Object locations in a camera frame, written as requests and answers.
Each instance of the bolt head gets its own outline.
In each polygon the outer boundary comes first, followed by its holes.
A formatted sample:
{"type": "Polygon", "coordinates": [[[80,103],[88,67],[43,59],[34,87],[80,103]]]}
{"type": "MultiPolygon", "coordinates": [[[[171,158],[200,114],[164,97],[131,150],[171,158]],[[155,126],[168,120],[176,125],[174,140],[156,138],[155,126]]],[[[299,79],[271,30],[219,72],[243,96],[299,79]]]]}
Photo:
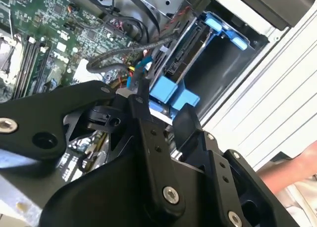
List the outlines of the bolt head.
{"type": "Polygon", "coordinates": [[[18,124],[10,119],[2,117],[0,118],[0,133],[9,134],[18,129],[18,124]]]}
{"type": "Polygon", "coordinates": [[[208,134],[207,136],[209,139],[214,140],[214,137],[212,136],[212,134],[208,134]]]}
{"type": "Polygon", "coordinates": [[[137,97],[135,100],[137,100],[139,103],[143,103],[143,99],[141,97],[137,97]]]}
{"type": "Polygon", "coordinates": [[[179,195],[177,191],[172,188],[171,186],[166,186],[163,189],[163,196],[166,201],[168,201],[170,204],[177,204],[179,202],[179,195]]]}
{"type": "Polygon", "coordinates": [[[101,87],[101,90],[102,90],[103,92],[110,92],[110,90],[107,89],[106,87],[101,87]]]}
{"type": "Polygon", "coordinates": [[[229,211],[228,217],[229,217],[231,223],[235,227],[242,227],[242,221],[241,221],[240,217],[235,212],[229,211]]]}
{"type": "Polygon", "coordinates": [[[233,152],[233,156],[234,156],[236,159],[240,159],[240,155],[239,155],[237,152],[233,152]]]}

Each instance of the black metal bracket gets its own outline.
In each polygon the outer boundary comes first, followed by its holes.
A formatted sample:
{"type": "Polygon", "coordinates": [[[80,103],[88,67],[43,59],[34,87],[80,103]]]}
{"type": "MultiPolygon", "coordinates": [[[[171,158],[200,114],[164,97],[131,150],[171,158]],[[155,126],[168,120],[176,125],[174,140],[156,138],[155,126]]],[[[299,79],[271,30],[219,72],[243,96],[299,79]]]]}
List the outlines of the black metal bracket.
{"type": "Polygon", "coordinates": [[[112,88],[92,81],[1,104],[1,117],[12,119],[17,129],[0,134],[0,168],[34,175],[53,171],[67,147],[70,126],[64,117],[74,112],[76,124],[82,112],[114,97],[112,88]]]}
{"type": "Polygon", "coordinates": [[[219,224],[230,226],[232,222],[228,213],[232,212],[240,217],[244,227],[251,227],[244,218],[230,165],[221,156],[216,139],[203,131],[193,106],[184,105],[173,121],[173,128],[176,147],[179,145],[183,152],[180,161],[201,169],[211,179],[207,190],[210,196],[216,197],[213,201],[219,224]]]}

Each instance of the black cable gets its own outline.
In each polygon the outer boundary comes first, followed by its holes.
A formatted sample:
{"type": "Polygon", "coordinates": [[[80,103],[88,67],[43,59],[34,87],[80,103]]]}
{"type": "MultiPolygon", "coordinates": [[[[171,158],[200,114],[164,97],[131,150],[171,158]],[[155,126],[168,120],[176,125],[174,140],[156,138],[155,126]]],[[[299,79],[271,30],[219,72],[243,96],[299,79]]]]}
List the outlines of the black cable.
{"type": "Polygon", "coordinates": [[[111,14],[114,12],[114,0],[112,0],[112,9],[111,9],[111,14]]]}
{"type": "Polygon", "coordinates": [[[145,31],[145,35],[147,37],[147,43],[150,42],[150,34],[149,34],[149,30],[148,27],[139,19],[133,18],[133,17],[126,17],[126,16],[115,16],[115,15],[111,15],[107,10],[103,10],[103,12],[109,16],[112,17],[114,19],[120,20],[120,21],[129,21],[132,25],[134,25],[135,27],[138,28],[139,32],[141,33],[141,35],[143,36],[143,31],[141,28],[141,25],[144,27],[144,31],[145,31]]]}
{"type": "Polygon", "coordinates": [[[122,64],[122,63],[115,63],[111,65],[103,66],[100,70],[98,70],[96,73],[107,73],[112,70],[123,70],[124,72],[127,72],[127,69],[129,68],[128,65],[122,64]]]}
{"type": "Polygon", "coordinates": [[[164,37],[163,39],[161,39],[160,41],[155,42],[155,43],[150,43],[147,45],[137,45],[137,46],[131,46],[131,47],[124,48],[124,49],[115,49],[115,50],[107,51],[103,54],[100,54],[100,55],[97,55],[97,56],[91,58],[87,64],[87,70],[90,73],[100,73],[101,71],[104,70],[104,67],[101,67],[100,64],[104,60],[107,60],[108,58],[113,57],[114,55],[149,50],[149,49],[152,49],[154,47],[164,45],[164,44],[171,42],[172,40],[177,39],[177,38],[178,38],[178,33],[174,32],[171,35],[164,37]]]}
{"type": "Polygon", "coordinates": [[[150,42],[150,35],[149,35],[149,30],[147,26],[140,20],[133,18],[133,17],[125,17],[125,16],[115,16],[113,12],[119,13],[120,10],[118,8],[114,7],[114,0],[112,0],[112,6],[107,6],[107,5],[102,5],[98,0],[89,0],[91,3],[96,5],[104,14],[109,16],[110,18],[114,18],[120,21],[129,21],[132,25],[134,25],[140,32],[140,38],[143,38],[143,31],[141,28],[141,25],[144,27],[146,37],[147,37],[147,43],[150,42]]]}

